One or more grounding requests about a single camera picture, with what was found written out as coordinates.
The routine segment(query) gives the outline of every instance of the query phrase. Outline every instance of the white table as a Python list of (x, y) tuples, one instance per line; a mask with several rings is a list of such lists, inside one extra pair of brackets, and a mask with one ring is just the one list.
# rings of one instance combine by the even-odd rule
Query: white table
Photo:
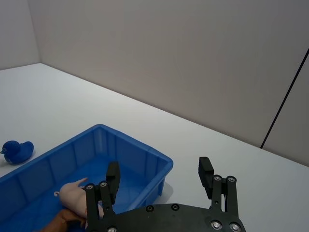
[[(197, 174), (198, 157), (208, 156), (216, 174), (238, 179), (248, 232), (308, 231), (309, 168), (295, 162), (43, 64), (0, 71), (0, 109), (0, 146), (32, 141), (35, 158), (105, 124), (173, 159), (158, 203), (209, 207)], [(0, 176), (17, 167), (1, 157)]]

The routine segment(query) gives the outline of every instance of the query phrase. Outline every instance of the bolt head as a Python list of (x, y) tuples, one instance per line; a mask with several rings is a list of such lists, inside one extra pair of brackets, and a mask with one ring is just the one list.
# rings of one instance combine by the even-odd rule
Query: bolt head
[(154, 207), (152, 205), (149, 205), (149, 206), (146, 207), (146, 211), (148, 213), (151, 213), (152, 211), (154, 211)]
[(215, 229), (215, 230), (220, 230), (222, 228), (222, 225), (219, 221), (212, 221), (211, 222), (211, 226)]
[(107, 232), (117, 232), (117, 229), (115, 227), (109, 227)]
[(172, 204), (172, 210), (175, 210), (175, 211), (179, 210), (179, 205)]
[(236, 224), (236, 223), (231, 223), (231, 224), (230, 224), (230, 228), (231, 228), (232, 231), (234, 231), (234, 232), (240, 232), (240, 231), (241, 231), (240, 226), (239, 226), (238, 224)]
[(230, 182), (234, 182), (234, 181), (235, 181), (235, 178), (233, 178), (233, 177), (229, 177), (229, 178), (228, 178), (228, 181), (230, 181)]

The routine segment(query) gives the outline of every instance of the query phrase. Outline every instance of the plastic container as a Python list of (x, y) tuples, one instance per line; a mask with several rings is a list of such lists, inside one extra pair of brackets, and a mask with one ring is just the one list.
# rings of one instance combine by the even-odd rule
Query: plastic container
[(89, 178), (84, 184), (98, 184), (114, 160), (121, 175), (116, 213), (152, 204), (173, 166), (148, 145), (105, 125), (93, 126), (0, 178), (0, 231), (42, 229), (62, 208), (54, 191), (83, 177)]

